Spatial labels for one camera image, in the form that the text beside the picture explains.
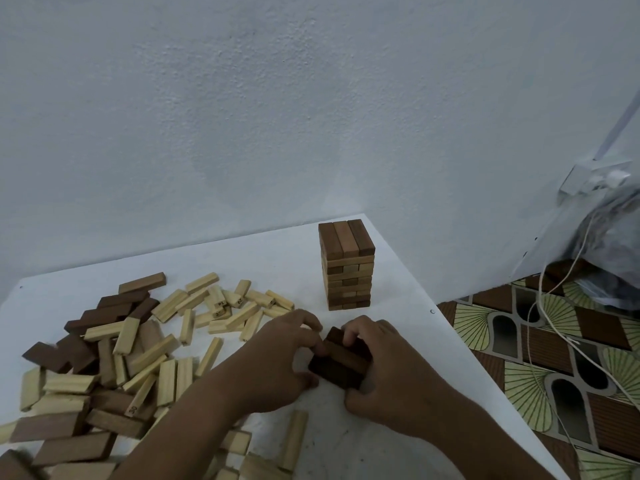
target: table top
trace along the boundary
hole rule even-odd
[[[290,298],[296,307],[318,316],[324,333],[363,313],[388,320],[444,379],[488,411],[540,464],[557,478],[567,478],[370,220],[362,214],[345,217],[354,218],[363,220],[376,245],[370,308],[327,310],[317,224],[157,251],[21,280],[0,306],[0,424],[20,416],[21,377],[32,367],[21,355],[31,345],[61,339],[67,321],[94,308],[101,296],[116,294],[120,283],[164,271],[167,286],[151,291],[152,297],[163,299],[176,288],[215,271],[223,287],[233,289],[240,279],[248,279],[252,289],[272,289]],[[162,328],[165,334],[178,337],[180,325],[181,320],[173,318]],[[243,344],[239,332],[216,336],[224,338],[216,363]],[[202,357],[212,337],[206,328],[197,329],[192,344],[180,347],[174,355]],[[294,366],[304,368],[310,356],[308,350],[300,350]],[[343,398],[341,389],[321,381],[318,389],[305,393],[292,406],[251,415],[243,427],[253,434],[250,451],[276,458],[289,414],[293,408],[301,408],[309,411],[309,422],[296,478],[461,478],[432,445],[348,414]],[[135,440],[118,437],[113,455],[128,453],[134,444]],[[31,453],[39,446],[40,442],[20,445]],[[0,445],[0,452],[8,447]],[[238,467],[241,459],[229,455],[228,464]]]

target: stacked wooden block tower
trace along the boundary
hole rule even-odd
[[[318,224],[329,310],[371,305],[376,247],[362,220]]]

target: floor mat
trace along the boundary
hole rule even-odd
[[[550,267],[544,291],[565,268]],[[538,278],[438,307],[569,478],[630,480],[634,471],[640,477],[640,412],[532,307]],[[544,296],[543,306],[556,328],[640,403],[640,320],[597,304],[573,281]]]

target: textured wall paint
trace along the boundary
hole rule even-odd
[[[365,211],[507,279],[640,80],[637,0],[0,0],[0,286]]]

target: finger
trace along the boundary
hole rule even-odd
[[[389,323],[388,321],[386,321],[386,320],[376,320],[376,323],[378,325],[380,325],[380,327],[382,327],[382,331],[389,331],[391,333],[395,333],[396,335],[399,335],[398,331],[396,330],[396,327],[391,325],[391,323]]]
[[[344,407],[351,414],[361,418],[374,419],[376,417],[375,391],[363,394],[356,389],[348,389],[344,395]]]
[[[320,384],[320,379],[311,372],[295,372],[294,375],[296,376],[296,384],[299,390],[298,395],[307,389],[314,389]]]
[[[342,344],[345,347],[351,347],[356,341],[356,337],[360,336],[371,349],[378,345],[378,341],[384,335],[380,329],[380,325],[373,322],[373,320],[366,315],[360,315],[354,318],[342,328],[344,329]]]
[[[329,351],[324,346],[322,338],[318,332],[309,330],[308,328],[299,328],[295,334],[296,347],[308,347],[314,354],[324,357]]]
[[[320,323],[320,320],[318,320],[318,317],[306,310],[293,310],[292,312],[281,316],[280,319],[288,323],[293,323],[296,326],[304,324],[308,325],[311,330],[322,331],[322,324]]]

